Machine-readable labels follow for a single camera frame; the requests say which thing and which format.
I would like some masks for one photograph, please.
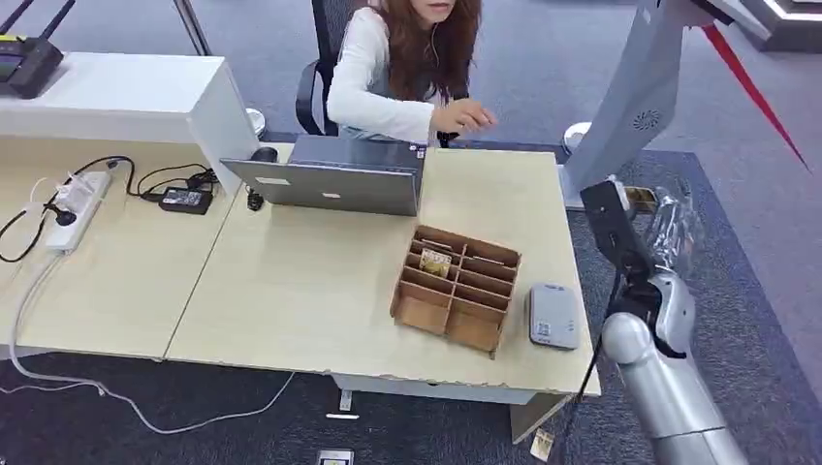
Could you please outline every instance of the power adapter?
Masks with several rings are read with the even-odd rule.
[[[205,215],[214,196],[210,192],[184,187],[167,187],[163,198],[157,203],[166,211]]]

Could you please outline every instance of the floor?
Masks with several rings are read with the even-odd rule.
[[[251,107],[273,131],[298,132],[293,96],[316,46],[307,0],[192,0],[215,53],[228,56]],[[16,0],[0,0],[0,12]],[[33,34],[61,0],[41,0],[16,32]],[[556,143],[589,119],[605,93],[633,16],[629,1],[485,2],[471,94],[500,125],[479,140]],[[678,116],[652,148],[694,152],[794,349],[822,398],[822,56],[757,52],[736,30],[732,47],[803,150],[790,153],[698,30],[685,35]],[[81,51],[191,54],[171,0],[79,2],[54,35]]]

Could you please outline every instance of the sticker on laptop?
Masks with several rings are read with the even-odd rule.
[[[256,177],[257,182],[260,184],[273,184],[275,186],[290,186],[291,183],[288,182],[288,179],[283,179],[281,177]]]

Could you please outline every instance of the black chair backrest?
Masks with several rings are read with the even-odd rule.
[[[317,47],[320,63],[325,71],[332,71],[342,48],[345,28],[354,11],[363,4],[360,0],[312,0],[314,27],[317,29]]]

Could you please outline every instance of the silver laptop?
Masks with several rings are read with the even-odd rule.
[[[221,162],[271,203],[416,216],[425,154],[406,142],[306,136],[288,164]]]

